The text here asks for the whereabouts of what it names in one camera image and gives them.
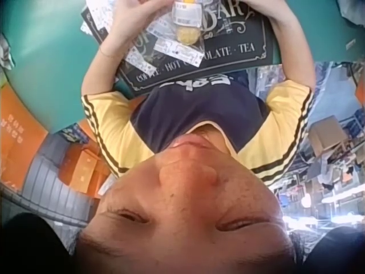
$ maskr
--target nose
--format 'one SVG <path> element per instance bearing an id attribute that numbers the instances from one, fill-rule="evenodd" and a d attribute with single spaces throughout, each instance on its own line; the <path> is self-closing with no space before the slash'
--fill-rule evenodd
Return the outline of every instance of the nose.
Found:
<path id="1" fill-rule="evenodd" d="M 159 175 L 169 216 L 186 221 L 212 211 L 218 186 L 217 172 L 212 167 L 185 159 L 164 166 Z"/>

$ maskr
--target navy and yellow shirt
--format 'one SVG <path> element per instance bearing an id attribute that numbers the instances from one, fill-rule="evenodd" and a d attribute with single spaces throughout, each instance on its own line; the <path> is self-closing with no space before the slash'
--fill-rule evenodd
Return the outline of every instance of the navy and yellow shirt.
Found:
<path id="1" fill-rule="evenodd" d="M 287 80 L 266 103 L 228 76 L 165 83 L 135 111 L 117 91 L 82 97 L 89 124 L 115 175 L 162 151 L 171 141 L 210 124 L 232 157 L 267 186 L 290 167 L 303 139 L 313 94 Z"/>

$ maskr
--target table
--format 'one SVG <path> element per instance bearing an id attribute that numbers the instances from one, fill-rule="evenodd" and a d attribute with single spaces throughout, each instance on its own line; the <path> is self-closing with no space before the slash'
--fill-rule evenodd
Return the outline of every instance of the table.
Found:
<path id="1" fill-rule="evenodd" d="M 364 54 L 365 30 L 340 16 L 336 0 L 287 1 L 316 61 L 355 61 Z M 51 133 L 83 119 L 80 88 L 98 49 L 80 31 L 85 0 L 3 2 L 2 32 L 16 65 L 7 76 L 22 102 Z M 279 61 L 276 48 L 273 63 Z M 125 85 L 118 88 L 131 97 Z"/>

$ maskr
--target mouth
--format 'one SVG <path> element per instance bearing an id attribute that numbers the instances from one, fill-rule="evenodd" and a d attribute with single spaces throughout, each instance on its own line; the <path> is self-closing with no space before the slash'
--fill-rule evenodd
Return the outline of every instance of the mouth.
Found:
<path id="1" fill-rule="evenodd" d="M 190 144 L 192 146 L 201 147 L 201 148 L 214 148 L 214 145 L 204 137 L 197 134 L 184 134 L 177 137 L 168 148 L 176 148 L 183 146 L 185 144 Z"/>

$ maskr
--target person's left hand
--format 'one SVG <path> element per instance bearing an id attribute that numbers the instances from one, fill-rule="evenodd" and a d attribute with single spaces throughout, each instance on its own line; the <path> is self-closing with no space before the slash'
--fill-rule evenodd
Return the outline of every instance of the person's left hand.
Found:
<path id="1" fill-rule="evenodd" d="M 108 49 L 118 50 L 134 40 L 151 22 L 156 12 L 173 0 L 116 0 Z"/>

